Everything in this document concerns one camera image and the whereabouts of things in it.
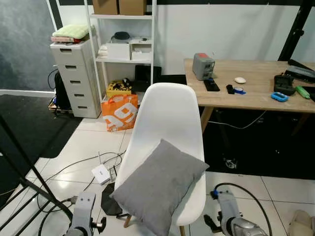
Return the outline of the yellow patterned box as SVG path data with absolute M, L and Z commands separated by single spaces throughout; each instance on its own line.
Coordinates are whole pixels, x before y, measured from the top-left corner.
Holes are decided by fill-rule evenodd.
M 124 81 L 116 80 L 109 83 L 108 88 L 106 89 L 107 97 L 112 97 L 115 95 L 131 95 L 132 88 L 126 86 Z

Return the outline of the white box with recess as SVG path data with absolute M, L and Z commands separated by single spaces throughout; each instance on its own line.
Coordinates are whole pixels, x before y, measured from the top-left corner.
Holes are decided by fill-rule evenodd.
M 130 41 L 131 60 L 151 61 L 153 59 L 152 41 L 150 38 L 137 37 Z

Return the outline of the white plastic chair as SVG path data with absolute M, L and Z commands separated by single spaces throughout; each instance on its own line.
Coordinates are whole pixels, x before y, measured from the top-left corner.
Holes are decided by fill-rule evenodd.
M 204 160 L 198 102 L 191 87 L 175 83 L 156 83 L 148 87 L 139 106 L 115 187 L 144 162 L 161 139 Z M 205 180 L 206 177 L 198 185 L 198 188 L 205 188 L 204 200 Z

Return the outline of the orange shopping bag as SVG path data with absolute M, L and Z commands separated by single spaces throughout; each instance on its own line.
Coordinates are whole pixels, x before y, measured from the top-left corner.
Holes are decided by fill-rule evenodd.
M 135 94 L 118 94 L 101 103 L 102 117 L 108 132 L 134 128 L 139 111 L 138 97 Z

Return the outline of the light wooden desk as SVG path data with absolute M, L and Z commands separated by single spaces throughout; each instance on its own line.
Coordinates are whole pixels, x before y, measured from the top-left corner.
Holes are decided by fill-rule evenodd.
M 302 113 L 298 126 L 299 131 L 311 113 L 315 113 L 315 102 L 299 94 L 289 97 L 286 102 L 271 98 L 274 91 L 274 76 L 284 73 L 288 68 L 286 61 L 256 60 L 218 60 L 214 67 L 214 81 L 220 91 L 207 91 L 204 83 L 199 81 L 192 70 L 192 59 L 183 61 L 187 85 L 196 93 L 198 105 L 203 107 L 201 114 L 202 129 L 205 130 L 214 108 L 234 108 L 248 110 L 265 110 L 273 112 Z M 241 87 L 246 94 L 232 95 L 226 90 L 227 85 L 234 85 L 235 77 L 243 77 L 246 83 Z

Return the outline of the green cylindrical tool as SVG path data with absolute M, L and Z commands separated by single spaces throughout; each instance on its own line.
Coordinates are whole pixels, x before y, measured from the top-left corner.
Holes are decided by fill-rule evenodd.
M 302 96 L 304 99 L 310 99 L 311 95 L 310 93 L 306 90 L 304 86 L 296 86 L 295 90 Z

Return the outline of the black upright panel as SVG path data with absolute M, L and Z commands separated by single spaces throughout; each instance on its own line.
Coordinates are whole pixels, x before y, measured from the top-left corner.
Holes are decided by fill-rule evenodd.
M 162 67 L 153 66 L 153 80 L 151 81 L 150 66 L 137 64 L 134 68 L 132 92 L 146 92 L 150 85 L 160 82 L 161 72 Z

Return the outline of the beige rounded fabric object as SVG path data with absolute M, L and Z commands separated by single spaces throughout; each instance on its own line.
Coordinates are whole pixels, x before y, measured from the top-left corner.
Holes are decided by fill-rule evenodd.
M 313 230 L 314 219 L 308 212 L 297 210 L 287 230 L 288 236 L 315 236 Z

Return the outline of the black floor mat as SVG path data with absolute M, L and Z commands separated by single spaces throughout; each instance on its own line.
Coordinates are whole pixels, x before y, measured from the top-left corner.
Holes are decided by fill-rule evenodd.
M 50 101 L 47 97 L 0 95 L 0 115 L 34 163 L 38 159 L 56 158 L 82 121 L 68 113 L 50 111 Z M 20 171 L 30 170 L 2 128 L 0 147 L 14 158 Z M 0 154 L 0 202 L 4 202 L 9 197 L 7 192 L 18 184 L 18 176 Z

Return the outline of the white drawer cabinet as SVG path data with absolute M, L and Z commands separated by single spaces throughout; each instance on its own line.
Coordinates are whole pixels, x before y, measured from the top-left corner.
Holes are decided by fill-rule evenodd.
M 52 43 L 50 50 L 59 69 L 74 116 L 98 118 L 101 104 L 89 40 L 80 43 Z

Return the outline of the white router with antenna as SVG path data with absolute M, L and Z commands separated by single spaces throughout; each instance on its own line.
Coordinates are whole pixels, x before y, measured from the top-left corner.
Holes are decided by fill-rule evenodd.
M 101 159 L 101 157 L 104 155 L 104 153 L 99 154 L 98 158 L 99 158 L 99 166 L 96 166 L 93 170 L 92 170 L 92 174 L 94 179 L 98 182 L 98 184 L 104 185 L 106 183 L 108 183 L 110 180 L 112 180 L 112 176 L 110 173 L 110 170 L 108 169 L 108 167 L 106 166 L 106 160 Z

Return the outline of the white metal shelf unit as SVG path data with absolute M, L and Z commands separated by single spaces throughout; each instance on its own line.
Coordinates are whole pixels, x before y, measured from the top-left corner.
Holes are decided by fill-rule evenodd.
M 128 78 L 134 81 L 134 68 L 137 64 L 149 65 L 151 81 L 153 80 L 153 66 L 155 65 L 155 18 L 156 0 L 147 4 L 143 16 L 128 16 L 122 14 L 94 14 L 92 0 L 83 0 L 86 20 L 89 27 L 89 41 L 93 48 L 94 73 L 97 79 L 99 101 L 107 98 L 106 89 L 113 80 Z M 150 38 L 152 41 L 153 59 L 151 61 L 112 60 L 107 58 L 106 43 L 112 43 L 110 38 L 118 31 L 128 32 L 130 41 L 137 37 Z

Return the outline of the pink flat folded cloth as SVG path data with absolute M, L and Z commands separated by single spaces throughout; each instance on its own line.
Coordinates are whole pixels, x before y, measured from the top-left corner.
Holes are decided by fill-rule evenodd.
M 82 38 L 73 38 L 67 36 L 51 36 L 50 40 L 53 43 L 78 44 L 84 41 Z

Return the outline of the flat black handset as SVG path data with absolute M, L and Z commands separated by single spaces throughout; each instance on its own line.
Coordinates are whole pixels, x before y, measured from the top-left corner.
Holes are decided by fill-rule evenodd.
M 203 84 L 207 91 L 211 91 L 211 92 L 220 91 L 219 86 L 216 84 L 216 82 L 213 79 L 203 80 Z

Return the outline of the small blue case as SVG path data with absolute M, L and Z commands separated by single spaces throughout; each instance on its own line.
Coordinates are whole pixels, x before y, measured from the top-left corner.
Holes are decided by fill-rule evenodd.
M 271 98 L 274 99 L 275 101 L 279 101 L 281 103 L 285 103 L 286 101 L 288 101 L 289 96 L 281 93 L 281 92 L 273 92 L 271 94 Z

